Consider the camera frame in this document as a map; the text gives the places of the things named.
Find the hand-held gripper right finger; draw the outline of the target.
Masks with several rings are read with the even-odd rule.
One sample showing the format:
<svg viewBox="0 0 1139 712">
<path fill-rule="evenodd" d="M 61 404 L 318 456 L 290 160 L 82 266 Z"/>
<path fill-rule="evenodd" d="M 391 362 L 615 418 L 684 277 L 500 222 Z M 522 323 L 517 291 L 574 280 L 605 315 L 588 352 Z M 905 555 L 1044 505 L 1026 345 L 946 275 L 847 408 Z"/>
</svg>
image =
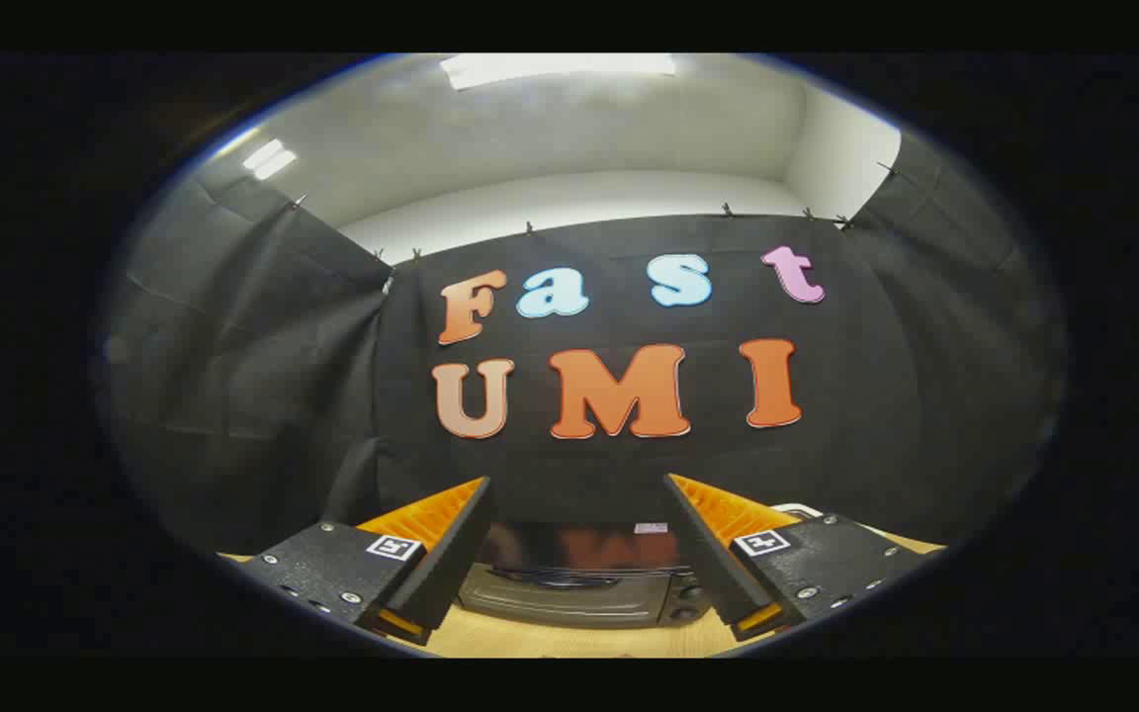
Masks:
<svg viewBox="0 0 1139 712">
<path fill-rule="evenodd" d="M 663 486 L 678 551 L 740 643 L 831 616 L 926 562 L 845 515 L 777 509 L 677 474 Z"/>
</svg>

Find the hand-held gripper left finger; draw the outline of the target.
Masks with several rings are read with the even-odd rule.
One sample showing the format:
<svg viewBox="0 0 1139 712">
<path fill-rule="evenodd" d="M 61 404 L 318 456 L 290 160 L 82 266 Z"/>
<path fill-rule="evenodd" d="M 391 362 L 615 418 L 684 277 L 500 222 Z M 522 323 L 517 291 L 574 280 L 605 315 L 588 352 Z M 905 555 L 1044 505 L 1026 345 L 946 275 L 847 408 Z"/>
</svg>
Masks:
<svg viewBox="0 0 1139 712">
<path fill-rule="evenodd" d="M 492 521 L 491 481 L 474 478 L 362 524 L 317 522 L 236 567 L 312 616 L 423 646 Z"/>
</svg>

